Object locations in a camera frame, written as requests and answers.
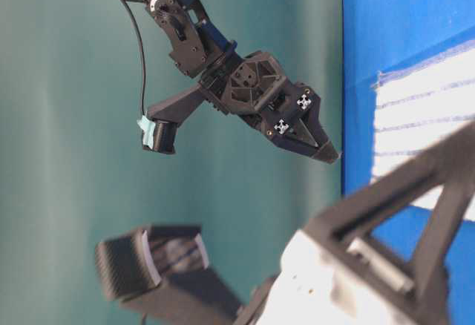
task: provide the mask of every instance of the robotic arm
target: robotic arm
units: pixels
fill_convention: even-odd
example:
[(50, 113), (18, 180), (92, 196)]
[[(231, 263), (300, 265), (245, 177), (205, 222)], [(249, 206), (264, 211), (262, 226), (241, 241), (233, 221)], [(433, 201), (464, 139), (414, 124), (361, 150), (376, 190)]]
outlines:
[(170, 39), (170, 57), (183, 74), (201, 74), (193, 88), (148, 108), (140, 123), (145, 150), (174, 154), (177, 129), (206, 100), (225, 115), (238, 115), (280, 148), (326, 163), (339, 158), (318, 121), (318, 94), (291, 82), (270, 53), (241, 58), (200, 0), (126, 1), (145, 4)]

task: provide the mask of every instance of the black cable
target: black cable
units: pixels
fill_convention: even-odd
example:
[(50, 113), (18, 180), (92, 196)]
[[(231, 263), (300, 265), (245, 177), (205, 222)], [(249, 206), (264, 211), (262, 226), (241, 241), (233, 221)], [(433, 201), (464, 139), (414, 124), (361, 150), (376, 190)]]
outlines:
[(145, 53), (143, 50), (143, 41), (142, 35), (140, 34), (139, 26), (137, 24), (137, 20), (135, 19), (134, 14), (132, 13), (131, 8), (128, 6), (127, 1), (130, 2), (144, 2), (144, 0), (120, 0), (124, 5), (125, 9), (127, 10), (128, 15), (132, 20), (132, 24), (134, 25), (135, 34), (137, 35), (137, 40), (139, 42), (139, 51), (140, 51), (140, 63), (142, 64), (142, 87), (140, 89), (140, 112), (143, 116), (145, 116), (145, 107), (144, 107), (144, 99), (145, 99), (145, 85), (147, 80), (147, 70), (145, 67)]

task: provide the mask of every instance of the teal tape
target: teal tape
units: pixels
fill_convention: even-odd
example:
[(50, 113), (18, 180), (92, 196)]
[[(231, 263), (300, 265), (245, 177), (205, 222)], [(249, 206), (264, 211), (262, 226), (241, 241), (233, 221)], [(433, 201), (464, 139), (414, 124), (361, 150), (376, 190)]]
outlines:
[(143, 145), (147, 145), (150, 149), (154, 148), (154, 131), (156, 123), (142, 116), (142, 119), (137, 120), (138, 126), (143, 131)]

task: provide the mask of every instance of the black bracket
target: black bracket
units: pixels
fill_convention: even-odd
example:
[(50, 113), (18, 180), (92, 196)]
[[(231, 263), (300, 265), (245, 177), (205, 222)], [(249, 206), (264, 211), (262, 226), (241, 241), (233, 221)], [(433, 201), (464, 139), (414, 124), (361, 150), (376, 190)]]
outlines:
[[(443, 186), (442, 195), (406, 262), (371, 232), (436, 186)], [(327, 209), (304, 231), (409, 318), (421, 325), (445, 325), (450, 320), (444, 261), (474, 192), (475, 123), (471, 123), (377, 183)], [(355, 240), (390, 261), (413, 281), (413, 286), (399, 291), (389, 286), (367, 265), (364, 255), (348, 251)]]

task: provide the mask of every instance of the blurry foreground object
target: blurry foreground object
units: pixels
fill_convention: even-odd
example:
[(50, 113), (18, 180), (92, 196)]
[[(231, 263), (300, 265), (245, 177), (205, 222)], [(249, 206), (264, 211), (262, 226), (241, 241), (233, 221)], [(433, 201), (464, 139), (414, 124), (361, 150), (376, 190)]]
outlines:
[[(443, 192), (408, 261), (372, 236), (378, 225), (437, 186)], [(189, 277), (180, 287), (173, 281), (183, 277), (178, 271), (162, 280), (157, 271), (157, 283), (147, 252), (137, 256), (147, 249), (139, 241), (143, 232), (135, 234), (139, 251), (112, 246), (129, 245), (132, 238), (100, 243), (99, 273), (109, 298), (132, 299), (123, 305), (171, 324), (448, 325), (449, 274), (444, 261), (474, 192), (475, 123), (471, 123), (309, 221), (287, 245), (280, 275), (268, 279), (239, 314), (239, 302), (232, 293), (214, 273), (206, 275), (204, 253), (189, 262), (204, 270), (184, 273)], [(175, 229), (169, 231), (166, 237), (173, 238)], [(193, 235), (188, 237), (188, 247)], [(190, 254), (185, 249), (180, 253)], [(156, 268), (168, 272), (171, 267)], [(174, 292), (181, 298), (174, 298)]]

